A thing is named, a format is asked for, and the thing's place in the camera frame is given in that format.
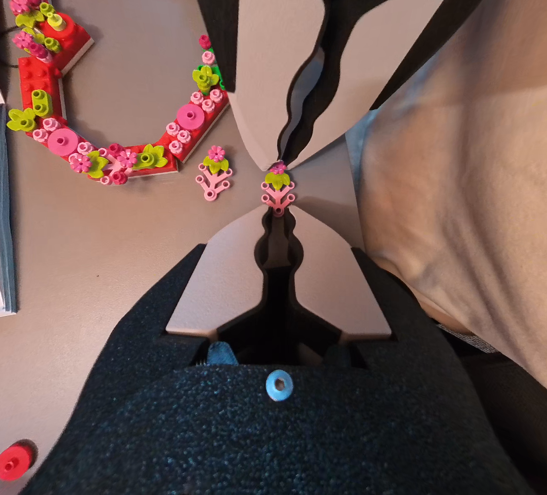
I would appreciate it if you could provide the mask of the dark cloth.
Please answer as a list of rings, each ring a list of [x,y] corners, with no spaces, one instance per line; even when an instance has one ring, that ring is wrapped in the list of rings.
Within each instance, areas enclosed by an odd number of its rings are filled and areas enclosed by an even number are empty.
[[[546,494],[546,388],[501,352],[457,356],[502,447],[531,488]]]

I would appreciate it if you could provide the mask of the grey woven cloth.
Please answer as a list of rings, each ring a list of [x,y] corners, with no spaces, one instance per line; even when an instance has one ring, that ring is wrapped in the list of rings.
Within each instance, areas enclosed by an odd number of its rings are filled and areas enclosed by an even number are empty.
[[[441,323],[437,323],[436,327],[441,330],[443,336],[459,356],[476,355],[479,353],[487,355],[499,353],[496,348],[476,335],[458,333]]]

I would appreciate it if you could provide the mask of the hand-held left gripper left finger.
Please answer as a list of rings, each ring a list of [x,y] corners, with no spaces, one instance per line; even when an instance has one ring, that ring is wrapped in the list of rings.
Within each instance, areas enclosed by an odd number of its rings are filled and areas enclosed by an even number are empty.
[[[257,207],[209,239],[168,321],[168,333],[215,340],[222,326],[260,304],[264,275],[255,249],[265,235],[267,212],[268,207]]]

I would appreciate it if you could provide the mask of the red round brick piece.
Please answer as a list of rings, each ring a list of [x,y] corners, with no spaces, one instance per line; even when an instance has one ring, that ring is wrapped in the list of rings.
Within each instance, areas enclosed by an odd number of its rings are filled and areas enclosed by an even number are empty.
[[[21,478],[34,464],[36,451],[27,442],[17,442],[1,452],[1,481]]]

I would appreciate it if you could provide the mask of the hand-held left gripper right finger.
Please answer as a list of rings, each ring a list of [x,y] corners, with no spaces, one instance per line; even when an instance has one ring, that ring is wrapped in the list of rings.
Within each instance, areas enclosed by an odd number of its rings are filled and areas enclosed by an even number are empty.
[[[387,339],[391,328],[351,245],[302,209],[289,209],[296,263],[290,296],[308,340]]]

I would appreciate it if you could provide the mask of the pink branch piece with flower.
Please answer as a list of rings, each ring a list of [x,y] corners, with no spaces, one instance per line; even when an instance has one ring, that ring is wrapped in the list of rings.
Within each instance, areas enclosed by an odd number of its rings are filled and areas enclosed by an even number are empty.
[[[283,217],[285,209],[295,201],[295,195],[292,193],[294,187],[295,184],[291,181],[285,163],[283,161],[274,163],[261,184],[263,191],[261,201],[272,209],[274,217]]]
[[[195,181],[202,187],[205,200],[215,201],[222,191],[229,189],[229,177],[233,171],[221,146],[212,145],[198,168],[200,175],[195,177]]]

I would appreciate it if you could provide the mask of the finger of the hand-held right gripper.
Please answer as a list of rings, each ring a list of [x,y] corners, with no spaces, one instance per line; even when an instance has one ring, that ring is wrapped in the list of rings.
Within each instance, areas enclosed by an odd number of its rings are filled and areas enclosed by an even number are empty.
[[[283,160],[294,168],[373,107],[444,0],[331,0],[291,94]]]
[[[317,47],[323,0],[239,0],[235,91],[228,93],[256,164],[273,164],[303,93],[293,91]]]

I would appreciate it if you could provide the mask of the red brick wreath with flowers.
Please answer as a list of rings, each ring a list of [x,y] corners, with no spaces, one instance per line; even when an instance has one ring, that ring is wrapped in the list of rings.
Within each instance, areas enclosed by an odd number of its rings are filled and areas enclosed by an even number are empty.
[[[7,127],[33,138],[72,171],[102,185],[177,172],[229,107],[228,93],[207,35],[199,38],[201,64],[193,70],[196,90],[177,110],[161,138],[151,144],[98,148],[68,126],[63,79],[93,45],[90,34],[51,0],[9,0],[12,38],[19,58],[23,107],[8,112]]]

